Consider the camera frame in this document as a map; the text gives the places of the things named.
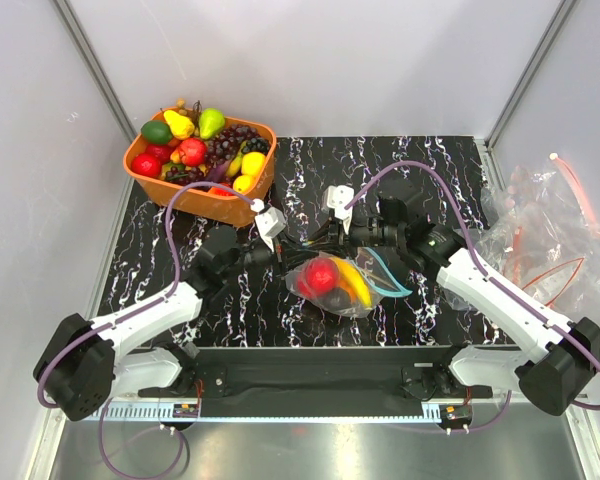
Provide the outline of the yellow toy banana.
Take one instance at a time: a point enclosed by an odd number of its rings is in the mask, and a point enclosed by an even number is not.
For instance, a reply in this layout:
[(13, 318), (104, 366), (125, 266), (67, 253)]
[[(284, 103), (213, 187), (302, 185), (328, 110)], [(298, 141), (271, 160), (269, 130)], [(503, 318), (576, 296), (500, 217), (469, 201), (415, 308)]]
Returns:
[(372, 306), (371, 291), (359, 270), (349, 261), (342, 258), (332, 257), (331, 260), (336, 264), (340, 274), (352, 287), (360, 303), (365, 308), (370, 308)]

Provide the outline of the clear blue zip top bag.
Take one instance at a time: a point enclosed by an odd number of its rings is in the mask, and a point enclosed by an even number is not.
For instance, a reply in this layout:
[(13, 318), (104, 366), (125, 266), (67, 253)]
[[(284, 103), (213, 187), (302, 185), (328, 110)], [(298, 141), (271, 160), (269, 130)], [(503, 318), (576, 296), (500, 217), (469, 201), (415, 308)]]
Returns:
[[(319, 253), (316, 257), (329, 258), (337, 257), (325, 252)], [(388, 265), (381, 256), (371, 248), (359, 248), (353, 259), (344, 259), (354, 265), (363, 276), (372, 295), (372, 306), (365, 308), (358, 300), (355, 292), (344, 277), (339, 272), (339, 282), (335, 288), (342, 288), (349, 293), (351, 306), (343, 311), (329, 311), (323, 304), (323, 297), (314, 295), (307, 287), (305, 281), (305, 268), (308, 263), (314, 259), (305, 260), (298, 267), (289, 271), (285, 276), (286, 287), (291, 293), (309, 301), (314, 306), (324, 312), (349, 318), (362, 318), (367, 316), (384, 298), (401, 299), (411, 295), (412, 291), (403, 286), (395, 276), (390, 272)]]

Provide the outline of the dark purple toy plum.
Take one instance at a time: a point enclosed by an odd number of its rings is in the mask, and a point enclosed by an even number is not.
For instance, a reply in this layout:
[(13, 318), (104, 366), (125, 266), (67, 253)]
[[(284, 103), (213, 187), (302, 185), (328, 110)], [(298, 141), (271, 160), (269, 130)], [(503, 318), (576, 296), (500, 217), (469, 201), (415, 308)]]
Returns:
[(351, 306), (351, 298), (346, 290), (334, 288), (323, 297), (323, 304), (329, 311), (343, 311)]

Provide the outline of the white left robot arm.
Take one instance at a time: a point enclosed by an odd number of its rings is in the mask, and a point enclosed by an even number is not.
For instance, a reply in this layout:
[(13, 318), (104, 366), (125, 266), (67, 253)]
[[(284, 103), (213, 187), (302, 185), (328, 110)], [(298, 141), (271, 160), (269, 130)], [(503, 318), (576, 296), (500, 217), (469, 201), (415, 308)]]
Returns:
[(168, 343), (140, 346), (207, 312), (242, 270), (272, 267), (284, 275), (312, 256), (284, 233), (270, 244), (241, 245), (234, 229), (212, 229), (189, 269), (156, 294), (105, 316), (72, 314), (60, 322), (33, 371), (39, 403), (80, 421), (113, 397), (188, 394), (196, 382), (193, 354)]

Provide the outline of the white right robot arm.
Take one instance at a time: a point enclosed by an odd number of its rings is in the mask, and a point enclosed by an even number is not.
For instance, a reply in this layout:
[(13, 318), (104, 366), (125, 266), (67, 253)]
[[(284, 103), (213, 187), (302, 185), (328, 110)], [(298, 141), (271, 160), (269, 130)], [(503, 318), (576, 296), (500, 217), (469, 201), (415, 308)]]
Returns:
[(435, 281), (503, 329), (514, 349), (452, 347), (434, 368), (446, 396), (484, 386), (522, 393), (541, 411), (562, 415), (600, 373), (600, 327), (551, 310), (490, 267), (467, 240), (428, 221), (403, 201), (384, 198), (378, 216), (355, 218), (344, 188), (331, 187), (327, 222), (311, 241), (320, 249), (392, 247), (411, 270)]

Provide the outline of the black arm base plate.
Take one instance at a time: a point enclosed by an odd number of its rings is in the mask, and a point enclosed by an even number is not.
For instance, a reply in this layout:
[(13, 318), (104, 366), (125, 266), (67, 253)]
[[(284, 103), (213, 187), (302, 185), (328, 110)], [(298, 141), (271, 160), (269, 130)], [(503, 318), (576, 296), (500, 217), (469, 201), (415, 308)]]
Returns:
[(417, 399), (485, 398), (491, 389), (465, 387), (446, 369), (456, 347), (203, 348), (176, 387), (151, 387), (142, 397), (204, 398), (273, 392), (371, 391)]

